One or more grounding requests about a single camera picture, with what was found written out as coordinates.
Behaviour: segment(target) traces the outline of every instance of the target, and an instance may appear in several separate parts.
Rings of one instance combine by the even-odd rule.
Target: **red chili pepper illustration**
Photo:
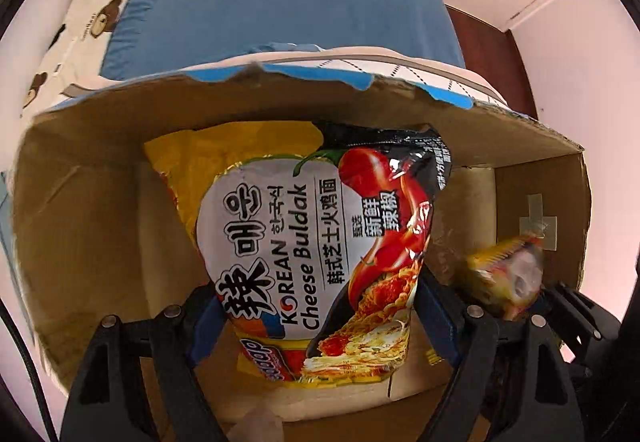
[[[322,353],[326,356],[339,356],[345,352],[346,346],[351,341],[350,335],[331,336],[320,341]]]
[[[418,268],[409,269],[377,282],[371,294],[363,296],[358,303],[358,316],[366,317],[385,310],[388,305],[396,303],[401,294],[408,295],[415,285],[418,272]],[[394,309],[386,309],[388,315],[392,316],[395,313],[392,310]]]
[[[295,377],[299,377],[306,359],[305,350],[283,350],[282,354],[289,371],[294,374]]]
[[[338,163],[340,181],[363,198],[377,197],[380,191],[395,191],[398,196],[399,222],[404,226],[414,212],[401,188],[401,179],[405,173],[404,170],[393,169],[389,159],[380,151],[367,147],[349,149]]]
[[[411,265],[424,250],[426,231],[429,230],[431,220],[431,202],[422,186],[409,174],[411,165],[412,162],[406,162],[398,177],[393,179],[400,185],[398,203],[408,207],[410,218],[406,222],[406,229],[397,232],[386,231],[384,236],[376,238],[367,255],[353,270],[348,295],[354,310],[362,293],[383,273],[398,272],[401,268]]]
[[[349,149],[338,163],[340,181],[363,198],[378,196],[380,191],[399,191],[400,180],[394,178],[389,159],[366,147]]]

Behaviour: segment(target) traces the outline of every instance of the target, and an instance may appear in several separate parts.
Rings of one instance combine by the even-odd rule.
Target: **bear pattern fabric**
[[[111,33],[127,0],[72,0],[22,104],[23,127],[34,115],[68,99],[64,89],[98,75]]]

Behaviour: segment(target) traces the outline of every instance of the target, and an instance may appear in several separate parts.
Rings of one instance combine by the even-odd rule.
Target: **pink wall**
[[[582,291],[622,317],[640,245],[640,32],[619,0],[554,0],[513,34],[540,120],[586,150]]]
[[[64,18],[71,0],[25,0],[0,40],[0,170],[11,166],[18,144],[18,117],[29,88],[51,38]],[[37,349],[31,343],[11,282],[4,252],[0,250],[0,297],[9,309],[36,362],[42,387],[56,428],[60,429],[66,396],[47,376],[39,363]],[[0,323],[0,375],[14,400],[44,440],[46,431],[31,389],[27,371],[9,333]]]

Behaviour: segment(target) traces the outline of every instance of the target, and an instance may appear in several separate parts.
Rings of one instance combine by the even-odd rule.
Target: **torn cardboard edge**
[[[190,76],[195,80],[202,82],[225,82],[236,76],[242,76],[245,74],[251,74],[253,70],[258,70],[266,73],[281,73],[293,78],[302,80],[318,80],[318,81],[340,81],[344,82],[351,87],[365,91],[368,89],[376,79],[383,78],[388,81],[402,82],[417,86],[429,93],[435,100],[441,100],[458,107],[469,109],[473,106],[473,98],[459,94],[447,89],[438,88],[437,86],[431,86],[424,82],[412,82],[408,80],[402,80],[400,78],[391,78],[383,75],[376,75],[375,73],[369,73],[364,71],[352,72],[349,70],[337,70],[334,68],[318,68],[316,66],[301,66],[292,64],[270,64],[268,62],[250,62],[247,64],[239,64],[237,66],[215,67],[215,68],[198,68],[179,70],[185,76]],[[94,95],[95,90],[102,90],[111,86],[129,86],[139,82],[148,82],[156,78],[163,78],[166,74],[157,73],[154,75],[147,75],[139,77],[133,80],[126,81],[109,81],[104,78],[96,77],[91,79],[85,79],[85,84],[92,86],[92,88],[84,88],[80,84],[70,84],[63,94],[71,99],[83,98],[84,96]],[[51,109],[64,107],[66,104],[73,104],[73,101],[65,101]]]
[[[416,78],[420,78],[420,75],[417,75],[414,69],[421,72],[432,73],[449,80],[449,89],[445,91],[452,91],[452,84],[456,83],[460,86],[466,86],[473,91],[484,94],[489,99],[497,102],[498,105],[502,104],[507,106],[506,101],[500,96],[500,94],[477,73],[459,68],[457,66],[453,66],[451,64],[446,64],[444,62],[437,62],[436,60],[406,57],[392,50],[376,46],[346,46],[341,48],[332,48],[329,50],[318,50],[316,52],[260,52],[257,54],[246,54],[244,56],[230,57],[229,59],[223,59],[219,62],[210,62],[205,64],[198,64],[195,66],[189,66],[179,71],[193,72],[193,75],[198,78],[198,76],[201,75],[202,70],[247,67],[250,64],[275,65],[275,63],[279,63],[279,65],[284,66],[286,65],[286,63],[294,62],[298,63],[298,65],[304,65],[308,68],[319,68],[318,65],[313,63],[321,62],[321,68],[327,70],[335,70],[335,63],[332,61],[341,60],[363,61],[365,64],[365,68],[367,68],[368,65],[369,69],[371,70],[369,71],[369,69],[367,69],[367,72],[364,73],[369,74],[375,74],[376,72],[374,70],[378,69],[378,74],[383,75],[382,73],[380,73],[380,69],[376,68],[376,65],[379,66],[380,64],[404,66],[411,72],[413,72]],[[386,78],[394,78],[396,74],[397,68],[394,68],[391,72],[389,72],[389,75],[387,75]],[[140,77],[138,79],[153,78],[158,75],[166,75],[166,73],[148,75]],[[89,91],[107,88],[109,86],[120,83],[122,83],[122,81],[110,80],[97,75],[84,76],[79,78],[78,81],[76,81],[74,84],[67,86],[63,94],[70,98],[76,98],[88,93]],[[466,95],[469,95],[469,93],[464,88],[462,91],[465,91]]]
[[[517,235],[519,218],[528,213],[527,196],[543,195],[545,213],[562,224],[558,250],[545,251],[546,272],[570,286],[577,284],[590,203],[582,149],[542,124],[477,101],[462,109],[434,100],[409,83],[381,77],[359,91],[337,80],[302,80],[261,68],[246,68],[223,82],[171,73],[70,101],[39,115],[23,137],[15,171],[16,247],[34,328],[50,367],[65,386],[101,317],[115,313],[131,321],[154,316],[208,281],[142,144],[181,129],[233,120],[320,119],[397,129],[433,125],[460,172],[474,167],[482,174],[484,169],[487,187],[495,187],[490,189],[495,211],[487,212],[490,221],[495,220],[497,239]],[[468,198],[473,185],[449,187],[450,205],[467,199],[454,228],[471,227],[471,222],[482,227],[482,219],[476,218],[486,209],[476,205],[481,193]],[[446,191],[435,204],[436,213],[448,208]],[[445,229],[443,241],[447,246],[447,241],[476,239],[475,232],[452,239]],[[224,420],[225,404],[263,396],[264,390],[259,380],[246,376],[249,380],[241,386],[219,394],[220,377],[226,373],[215,360],[216,351],[197,373]],[[435,385],[420,380],[437,377],[426,358],[421,360],[420,368],[406,366],[404,385],[403,370],[394,375],[400,387],[392,389],[391,396],[401,398]],[[386,383],[380,396],[372,395],[375,400],[350,391],[357,388],[326,390],[330,399],[313,403],[305,400],[312,394],[302,390],[281,406],[292,408],[302,401],[300,418],[316,418],[388,402]]]

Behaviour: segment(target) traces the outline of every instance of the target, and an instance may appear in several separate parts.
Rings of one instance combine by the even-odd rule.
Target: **snack package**
[[[496,316],[512,321],[536,300],[542,286],[542,241],[525,234],[468,256],[460,282]]]
[[[435,131],[230,122],[145,151],[236,329],[239,369],[333,386],[402,364],[450,170]]]

